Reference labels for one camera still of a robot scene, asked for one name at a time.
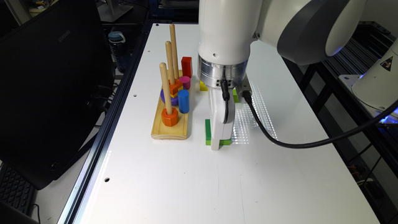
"water bottle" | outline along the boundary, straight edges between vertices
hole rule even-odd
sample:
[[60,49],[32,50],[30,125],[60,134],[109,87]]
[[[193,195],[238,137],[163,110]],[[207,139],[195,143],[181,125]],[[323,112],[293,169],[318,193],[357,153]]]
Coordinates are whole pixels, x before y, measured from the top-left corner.
[[110,32],[108,38],[118,70],[124,73],[130,63],[130,52],[126,39],[120,31]]

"green block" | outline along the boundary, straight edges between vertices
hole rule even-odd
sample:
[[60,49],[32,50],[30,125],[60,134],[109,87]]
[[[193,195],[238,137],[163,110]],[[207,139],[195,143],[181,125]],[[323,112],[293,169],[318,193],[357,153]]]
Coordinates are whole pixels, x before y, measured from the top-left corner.
[[232,90],[232,94],[234,95],[234,101],[235,101],[235,103],[239,103],[238,94],[236,93],[236,90],[235,90],[235,89]]
[[[205,131],[206,131],[206,145],[211,145],[211,129],[210,129],[210,119],[205,120]],[[220,146],[229,146],[231,144],[231,139],[220,140]]]

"black cable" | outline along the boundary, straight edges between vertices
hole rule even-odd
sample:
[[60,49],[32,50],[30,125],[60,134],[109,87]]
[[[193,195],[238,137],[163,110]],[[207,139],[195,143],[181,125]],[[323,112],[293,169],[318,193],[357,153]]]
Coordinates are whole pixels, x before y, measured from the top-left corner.
[[387,222],[387,224],[390,224],[398,215],[398,212],[390,219],[390,221]]
[[32,205],[35,205],[36,207],[37,207],[37,219],[38,219],[38,221],[39,221],[39,224],[41,224],[41,221],[40,221],[40,207],[39,207],[39,205],[37,205],[37,204],[32,204]]
[[374,168],[376,168],[376,166],[379,164],[381,160],[381,156],[379,157],[379,159],[376,161],[376,163],[373,165],[372,169],[369,171],[369,173],[367,174],[366,178],[364,179],[362,186],[365,186],[366,181],[368,181],[370,175],[373,173]]
[[223,69],[223,76],[221,79],[221,91],[223,92],[223,99],[225,101],[225,115],[224,115],[224,124],[228,121],[229,115],[229,108],[228,108],[228,101],[229,101],[229,91],[228,91],[228,81],[225,78],[226,68]]
[[319,146],[324,146],[326,144],[329,143],[333,143],[335,141],[338,141],[340,139],[344,139],[347,137],[350,137],[354,134],[360,133],[361,131],[365,130],[366,128],[375,125],[376,123],[378,123],[381,119],[385,118],[386,116],[390,115],[392,112],[394,112],[394,110],[396,108],[398,108],[398,100],[395,101],[390,107],[388,107],[385,111],[383,111],[382,113],[380,113],[379,115],[377,115],[376,117],[374,117],[373,119],[370,119],[369,121],[363,123],[362,125],[351,129],[339,136],[333,137],[333,138],[328,138],[328,139],[324,139],[321,141],[316,141],[316,142],[311,142],[311,143],[305,143],[305,144],[288,144],[288,143],[284,143],[284,142],[280,142],[276,139],[274,139],[270,134],[268,134],[267,130],[265,129],[265,127],[262,125],[256,110],[254,109],[253,105],[252,105],[252,101],[251,101],[251,95],[250,92],[248,91],[244,91],[243,92],[243,97],[246,100],[246,102],[248,103],[250,110],[254,116],[254,119],[256,120],[257,124],[259,125],[261,131],[266,135],[266,137],[273,142],[274,144],[278,145],[278,146],[282,146],[282,147],[287,147],[287,148],[291,148],[291,149],[307,149],[307,148],[311,148],[311,147],[319,147]]
[[372,146],[372,143],[369,144],[368,146],[366,146],[361,152],[359,152],[357,155],[355,155],[354,157],[352,157],[349,161],[347,161],[346,164],[350,164],[351,162],[353,162],[354,160],[356,160],[359,156],[361,156],[364,152],[366,152],[371,146]]
[[229,108],[228,108],[228,101],[225,101],[225,115],[224,115],[224,124],[228,121],[229,116]]

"wooden peg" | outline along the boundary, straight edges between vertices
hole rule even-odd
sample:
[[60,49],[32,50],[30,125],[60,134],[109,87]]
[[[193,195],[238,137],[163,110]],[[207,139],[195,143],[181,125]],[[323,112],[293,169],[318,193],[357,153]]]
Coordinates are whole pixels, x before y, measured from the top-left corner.
[[164,92],[164,101],[166,104],[167,115],[173,114],[172,100],[170,99],[169,79],[167,78],[167,68],[165,63],[160,63],[160,74],[162,75],[162,84]]
[[172,55],[173,55],[173,65],[174,65],[174,78],[179,79],[180,74],[178,72],[178,57],[177,57],[177,41],[175,38],[175,26],[170,24],[170,36],[172,39]]
[[174,79],[174,65],[173,65],[173,56],[172,56],[172,43],[170,41],[166,41],[166,53],[167,53],[167,65],[169,66],[169,78],[170,84],[175,84]]

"white table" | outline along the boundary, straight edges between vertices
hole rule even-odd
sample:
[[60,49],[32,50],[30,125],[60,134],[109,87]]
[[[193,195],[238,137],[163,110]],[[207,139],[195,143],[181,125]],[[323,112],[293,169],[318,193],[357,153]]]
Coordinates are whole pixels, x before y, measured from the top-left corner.
[[[193,58],[188,139],[153,140],[159,63],[169,26],[153,26],[111,143],[75,223],[379,223],[333,145],[285,149],[237,105],[234,144],[205,145],[207,92],[199,91],[197,25],[176,25],[178,56]],[[255,42],[247,74],[257,110],[279,140],[326,138],[275,48]]]

